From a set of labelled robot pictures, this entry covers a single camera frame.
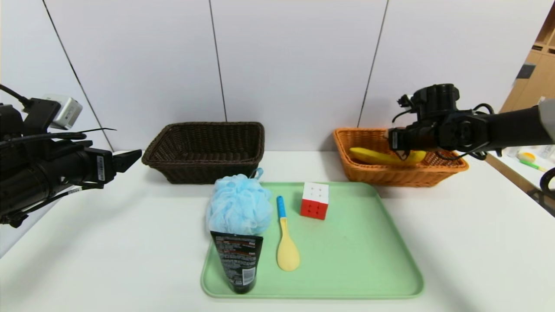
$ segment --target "green object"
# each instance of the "green object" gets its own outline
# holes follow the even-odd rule
[[[533,163],[531,163],[531,162],[527,162],[526,160],[521,160],[520,162],[523,163],[523,164],[525,164],[526,166],[532,167],[532,168],[534,168],[534,169],[538,169],[538,170],[543,171],[543,172],[546,172],[546,171],[547,171],[546,168],[540,167],[540,166],[538,166],[538,165],[536,165],[536,164],[533,164]]]
[[[534,169],[539,169],[539,166],[538,166],[538,165],[533,164],[533,163],[531,163],[531,162],[527,162],[526,160],[521,160],[520,162],[523,163],[523,164],[525,164],[526,166],[532,167],[532,168],[534,168]]]
[[[262,253],[251,292],[235,294],[213,245],[201,276],[216,298],[403,299],[421,294],[422,275],[377,191],[365,183],[331,182],[325,220],[302,217],[303,183],[262,183],[272,191],[275,218],[263,234]],[[289,233],[301,264],[278,267],[281,238],[276,197],[285,200]]]

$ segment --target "wooden cabinet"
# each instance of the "wooden cabinet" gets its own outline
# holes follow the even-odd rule
[[[526,62],[536,64],[530,79],[518,79],[500,112],[532,107],[542,98],[555,98],[555,54],[531,51]]]
[[[530,79],[517,79],[500,112],[532,107],[542,98],[555,98],[555,3],[526,62],[536,65]]]

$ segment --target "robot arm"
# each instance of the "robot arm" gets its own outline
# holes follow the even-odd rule
[[[539,106],[494,114],[488,104],[475,109],[458,110],[458,89],[452,84],[438,84],[418,90],[410,99],[399,100],[401,107],[416,113],[417,121],[406,128],[391,128],[391,150],[406,159],[411,150],[459,150],[485,160],[486,151],[501,155],[505,147],[547,145],[555,142],[555,99]],[[488,113],[479,111],[487,108]]]
[[[112,155],[91,148],[83,132],[47,133],[52,126],[69,129],[81,105],[58,95],[26,99],[0,84],[28,113],[25,121],[11,105],[0,103],[0,224],[18,227],[30,212],[78,190],[102,189],[116,172],[125,172],[142,151]],[[78,189],[61,193],[72,186]]]

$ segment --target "white sticker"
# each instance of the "white sticker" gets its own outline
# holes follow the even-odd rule
[[[395,131],[393,132],[392,141],[393,142],[391,142],[391,145],[392,145],[391,148],[396,149],[397,148],[397,132],[395,132]]]
[[[255,273],[256,268],[243,269],[243,286],[253,282]]]
[[[73,194],[73,193],[77,193],[78,191],[81,191],[81,190],[83,190],[83,188],[76,188],[76,189],[69,190],[68,195]]]
[[[106,177],[104,176],[104,157],[97,156],[97,168],[98,168],[98,180],[105,181]]]

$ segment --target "rubik's cube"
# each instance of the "rubik's cube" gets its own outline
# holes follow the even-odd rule
[[[306,182],[302,192],[301,215],[324,220],[329,197],[329,185]]]

